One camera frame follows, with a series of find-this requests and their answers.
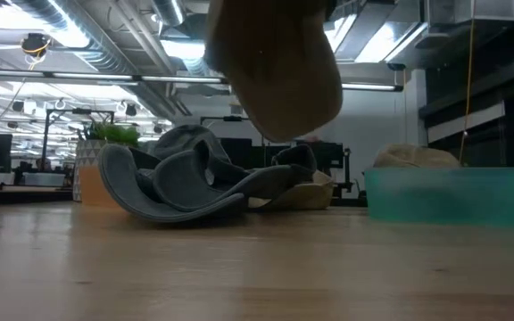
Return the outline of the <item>black ceiling fixture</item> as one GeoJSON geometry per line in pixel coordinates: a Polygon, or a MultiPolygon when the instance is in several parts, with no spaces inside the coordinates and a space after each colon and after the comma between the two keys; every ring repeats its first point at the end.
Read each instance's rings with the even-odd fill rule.
{"type": "Polygon", "coordinates": [[[28,33],[21,40],[21,50],[32,58],[43,58],[47,48],[52,44],[52,39],[41,33],[28,33]]]}

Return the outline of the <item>silver ventilation duct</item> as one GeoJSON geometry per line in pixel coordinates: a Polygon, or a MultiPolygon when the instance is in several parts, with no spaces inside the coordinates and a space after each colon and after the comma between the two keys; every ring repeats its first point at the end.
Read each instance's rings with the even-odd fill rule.
{"type": "MultiPolygon", "coordinates": [[[[77,0],[6,0],[36,20],[45,23],[53,36],[59,33],[58,42],[75,49],[75,54],[95,70],[107,74],[138,74],[138,68],[114,44],[99,24],[88,14],[77,0]]],[[[135,95],[155,116],[173,118],[186,116],[179,102],[168,97],[154,85],[121,86],[135,95]]]]}

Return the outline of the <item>potted plant in patterned pot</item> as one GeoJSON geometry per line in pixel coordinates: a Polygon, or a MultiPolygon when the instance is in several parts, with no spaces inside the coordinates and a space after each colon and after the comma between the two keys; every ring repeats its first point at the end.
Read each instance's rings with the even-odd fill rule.
{"type": "Polygon", "coordinates": [[[77,133],[79,141],[75,149],[72,192],[73,200],[82,202],[82,168],[95,166],[98,161],[98,153],[108,143],[137,147],[140,134],[132,125],[94,120],[89,125],[84,125],[83,129],[79,129],[77,133]]]}

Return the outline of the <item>long light bar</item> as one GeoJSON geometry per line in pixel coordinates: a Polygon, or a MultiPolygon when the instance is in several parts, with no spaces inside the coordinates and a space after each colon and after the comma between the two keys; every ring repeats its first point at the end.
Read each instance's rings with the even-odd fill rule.
{"type": "Polygon", "coordinates": [[[80,73],[44,70],[0,70],[0,79],[19,81],[22,79],[49,83],[92,83],[97,85],[137,86],[139,83],[172,83],[196,85],[229,85],[226,78],[148,76],[105,73],[80,73]]]}

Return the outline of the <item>green translucent plastic bin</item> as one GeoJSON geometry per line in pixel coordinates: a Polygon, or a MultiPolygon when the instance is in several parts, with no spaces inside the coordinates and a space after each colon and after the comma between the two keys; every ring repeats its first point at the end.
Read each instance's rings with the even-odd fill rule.
{"type": "Polygon", "coordinates": [[[375,219],[514,227],[514,168],[373,168],[364,181],[375,219]]]}

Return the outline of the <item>black stand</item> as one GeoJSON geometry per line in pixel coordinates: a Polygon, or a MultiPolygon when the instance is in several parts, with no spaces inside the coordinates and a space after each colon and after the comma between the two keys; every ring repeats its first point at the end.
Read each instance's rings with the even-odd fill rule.
{"type": "Polygon", "coordinates": [[[351,193],[355,183],[351,180],[350,172],[350,156],[351,150],[345,147],[342,152],[342,160],[340,161],[339,169],[344,171],[344,181],[337,182],[333,190],[333,198],[342,200],[345,193],[351,193]]]}

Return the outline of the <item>black rig frame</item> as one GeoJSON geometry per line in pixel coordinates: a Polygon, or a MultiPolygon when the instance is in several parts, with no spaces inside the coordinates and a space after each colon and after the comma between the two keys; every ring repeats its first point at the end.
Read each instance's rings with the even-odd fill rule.
{"type": "Polygon", "coordinates": [[[201,117],[199,124],[208,128],[224,147],[254,147],[265,143],[253,123],[241,116],[201,117]]]}
{"type": "Polygon", "coordinates": [[[46,118],[45,118],[45,130],[44,130],[44,137],[43,137],[43,147],[42,147],[41,161],[40,161],[40,164],[39,164],[39,167],[38,167],[39,170],[45,169],[47,142],[48,142],[48,136],[49,136],[49,128],[55,122],[55,120],[51,121],[51,114],[54,113],[54,112],[58,113],[57,118],[60,118],[65,113],[72,113],[72,114],[78,114],[78,115],[91,115],[93,113],[96,113],[96,114],[109,115],[110,118],[106,119],[106,121],[109,121],[110,124],[114,124],[114,120],[115,120],[115,112],[114,111],[96,111],[96,110],[84,109],[84,108],[71,108],[71,109],[57,109],[57,108],[53,108],[53,109],[47,109],[46,110],[46,118]]]}

